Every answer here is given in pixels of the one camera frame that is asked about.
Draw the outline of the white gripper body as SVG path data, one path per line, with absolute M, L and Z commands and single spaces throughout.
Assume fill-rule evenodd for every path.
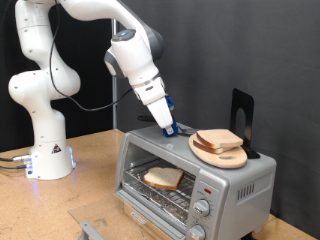
M 156 78 L 146 85 L 138 85 L 134 88 L 134 92 L 149 109 L 161 129 L 168 128 L 173 124 L 161 78 Z

